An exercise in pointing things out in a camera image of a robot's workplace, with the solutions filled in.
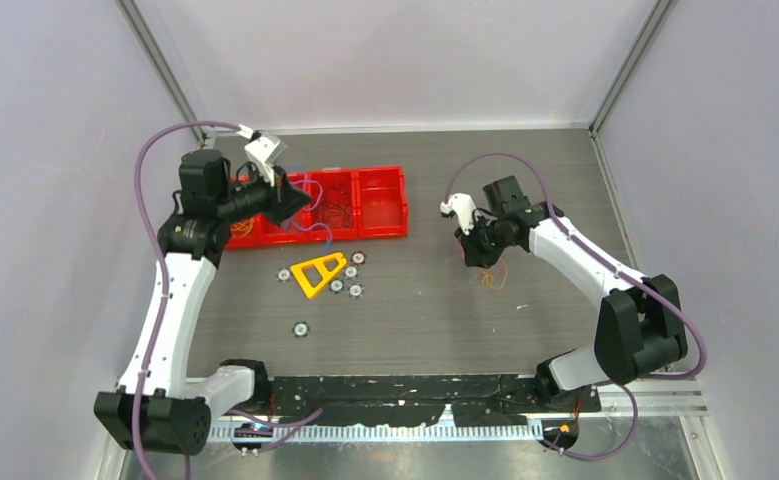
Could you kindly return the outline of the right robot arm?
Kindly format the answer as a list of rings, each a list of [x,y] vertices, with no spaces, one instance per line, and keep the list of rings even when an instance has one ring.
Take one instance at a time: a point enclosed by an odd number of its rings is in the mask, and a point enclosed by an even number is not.
[[[508,247],[542,259],[576,286],[597,308],[593,341],[540,363],[534,390],[539,403],[561,410],[582,387],[626,385],[647,377],[688,353],[675,283],[649,278],[597,248],[555,206],[533,203],[513,176],[483,188],[488,202],[476,206],[464,193],[440,205],[458,222],[454,236],[468,267],[490,268]]]

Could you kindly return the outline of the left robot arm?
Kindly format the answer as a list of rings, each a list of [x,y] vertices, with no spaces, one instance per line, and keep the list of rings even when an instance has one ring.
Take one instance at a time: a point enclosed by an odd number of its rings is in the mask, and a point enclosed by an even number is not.
[[[280,223],[311,202],[274,154],[248,156],[240,183],[218,150],[184,155],[174,208],[153,242],[156,277],[134,356],[114,390],[100,392],[94,414],[116,443],[138,454],[194,456],[212,423],[234,408],[263,412],[272,398],[263,362],[229,359],[209,377],[187,380],[189,351],[204,298],[233,224],[261,215]]]

